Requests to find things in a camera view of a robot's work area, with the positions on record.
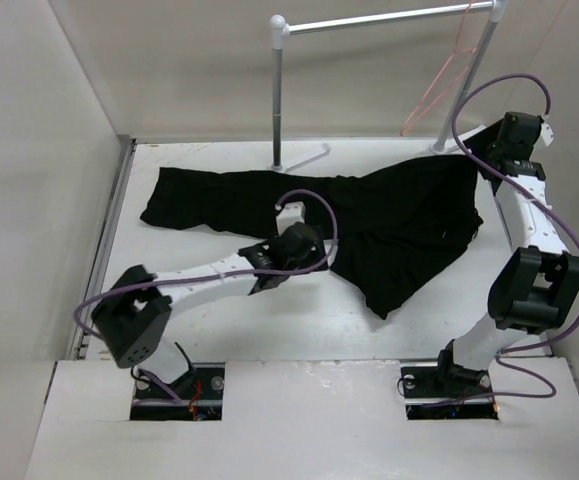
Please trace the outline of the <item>black trousers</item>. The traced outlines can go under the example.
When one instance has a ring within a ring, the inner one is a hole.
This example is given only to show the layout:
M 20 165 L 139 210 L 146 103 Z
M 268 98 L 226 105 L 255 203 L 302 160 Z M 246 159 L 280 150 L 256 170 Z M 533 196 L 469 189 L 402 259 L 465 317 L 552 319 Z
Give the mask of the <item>black trousers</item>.
M 312 191 L 297 198 L 307 223 L 338 240 L 332 271 L 386 319 L 467 251 L 483 223 L 477 175 L 465 155 L 417 157 L 360 177 L 163 167 L 140 218 L 165 229 L 206 225 L 267 239 L 277 231 L 275 202 L 291 190 Z

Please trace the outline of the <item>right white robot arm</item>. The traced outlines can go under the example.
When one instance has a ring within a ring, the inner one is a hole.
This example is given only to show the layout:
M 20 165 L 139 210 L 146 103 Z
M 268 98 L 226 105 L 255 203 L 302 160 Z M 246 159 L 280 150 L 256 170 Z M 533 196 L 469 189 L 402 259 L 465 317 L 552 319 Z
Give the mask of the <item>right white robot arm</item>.
M 579 292 L 579 255 L 560 239 L 543 167 L 530 159 L 548 131 L 540 116 L 508 112 L 465 146 L 490 183 L 512 255 L 489 290 L 486 314 L 438 356 L 432 383 L 443 396 L 489 397 L 490 364 L 524 337 L 561 327 Z

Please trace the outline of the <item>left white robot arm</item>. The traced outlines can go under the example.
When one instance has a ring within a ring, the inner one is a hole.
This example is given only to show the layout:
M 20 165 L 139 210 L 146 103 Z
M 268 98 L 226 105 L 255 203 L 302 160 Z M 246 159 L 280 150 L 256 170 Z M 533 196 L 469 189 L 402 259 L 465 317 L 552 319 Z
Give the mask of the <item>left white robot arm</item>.
M 137 371 L 140 381 L 180 402 L 192 390 L 196 369 L 179 343 L 164 338 L 172 317 L 327 268 L 322 230 L 297 222 L 271 239 L 194 269 L 150 273 L 142 265 L 131 267 L 98 301 L 91 319 L 118 368 Z

